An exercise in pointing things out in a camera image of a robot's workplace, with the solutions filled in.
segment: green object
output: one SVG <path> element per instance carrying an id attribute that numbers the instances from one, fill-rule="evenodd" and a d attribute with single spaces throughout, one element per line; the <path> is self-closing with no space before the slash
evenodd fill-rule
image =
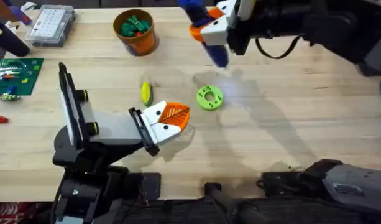
<path id="1" fill-rule="evenodd" d="M 121 25 L 121 35 L 124 37 L 135 37 L 135 26 L 127 22 Z"/>
<path id="2" fill-rule="evenodd" d="M 146 31 L 148 31 L 150 29 L 150 25 L 146 20 L 142 20 L 140 22 L 143 24 L 144 27 L 146 27 Z"/>
<path id="3" fill-rule="evenodd" d="M 144 33 L 147 31 L 147 28 L 141 23 L 141 21 L 136 18 L 135 15 L 127 19 L 127 22 L 133 24 L 135 26 L 135 29 L 137 29 L 139 32 Z"/>
<path id="4" fill-rule="evenodd" d="M 153 87 L 148 82 L 142 84 L 142 101 L 146 106 L 152 106 L 153 104 Z"/>
<path id="5" fill-rule="evenodd" d="M 150 29 L 147 21 L 139 21 L 135 15 L 131 16 L 121 25 L 121 35 L 124 37 L 135 37 L 136 32 L 146 33 Z"/>
<path id="6" fill-rule="evenodd" d="M 202 109 L 212 111 L 218 109 L 222 105 L 223 94 L 218 87 L 206 85 L 197 91 L 196 99 L 198 105 Z"/>
<path id="7" fill-rule="evenodd" d="M 10 71 L 19 78 L 0 80 L 0 96 L 5 93 L 8 86 L 16 87 L 16 95 L 29 96 L 33 92 L 33 87 L 37 81 L 43 58 L 21 58 L 21 63 L 15 62 L 19 59 L 2 59 L 0 61 L 0 73 Z"/>

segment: green ring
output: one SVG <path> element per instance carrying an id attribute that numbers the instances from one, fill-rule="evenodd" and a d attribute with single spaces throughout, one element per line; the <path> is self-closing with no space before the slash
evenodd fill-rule
<path id="1" fill-rule="evenodd" d="M 208 101 L 205 98 L 205 95 L 207 95 L 209 93 L 212 93 L 214 95 L 213 101 Z M 202 109 L 212 111 L 212 110 L 218 109 L 222 105 L 223 94 L 222 94 L 222 91 L 218 87 L 212 86 L 212 85 L 206 85 L 206 86 L 201 87 L 197 91 L 196 99 L 197 99 L 198 105 Z"/>

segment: clear plastic container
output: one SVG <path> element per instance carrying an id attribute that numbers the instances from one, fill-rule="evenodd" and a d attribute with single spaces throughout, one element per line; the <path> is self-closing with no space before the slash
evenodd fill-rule
<path id="1" fill-rule="evenodd" d="M 63 47 L 75 17 L 72 6 L 43 5 L 25 40 L 37 47 Z"/>

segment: wooden tabletop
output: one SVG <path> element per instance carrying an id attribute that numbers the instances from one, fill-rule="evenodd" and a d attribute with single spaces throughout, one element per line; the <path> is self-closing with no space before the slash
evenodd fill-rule
<path id="1" fill-rule="evenodd" d="M 183 136 L 162 146 L 157 157 L 139 150 L 116 163 L 133 172 L 161 173 L 163 198 L 199 197 L 205 182 L 221 182 L 237 196 L 262 196 L 255 186 L 262 172 L 308 167 L 324 158 L 381 169 L 380 78 L 363 77 L 349 62 L 305 42 L 283 60 L 265 58 L 251 42 L 245 56 L 231 55 L 227 69 L 216 68 L 190 37 L 189 19 L 179 8 L 145 9 L 160 45 L 135 57 L 112 29 L 123 10 L 78 9 L 64 48 L 32 49 L 29 57 L 45 58 L 32 96 L 0 101 L 0 115 L 10 119 L 0 125 L 0 201 L 55 195 L 63 169 L 52 164 L 53 140 L 65 125 L 58 62 L 66 64 L 77 88 L 88 90 L 94 110 L 144 109 L 145 78 L 155 102 L 191 106 Z M 25 32 L 21 26 L 18 36 L 23 39 Z M 278 55 L 290 42 L 262 44 Z M 196 104 L 203 85 L 222 89 L 222 108 L 204 111 Z"/>

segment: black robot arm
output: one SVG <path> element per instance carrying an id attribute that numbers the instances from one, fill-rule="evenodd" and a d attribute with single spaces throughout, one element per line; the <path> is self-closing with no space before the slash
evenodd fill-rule
<path id="1" fill-rule="evenodd" d="M 236 2 L 236 13 L 242 1 Z M 237 55 L 245 54 L 251 39 L 261 50 L 260 38 L 283 36 L 302 37 L 354 64 L 381 71 L 381 1 L 258 0 L 249 19 L 237 17 L 227 29 L 227 43 Z"/>

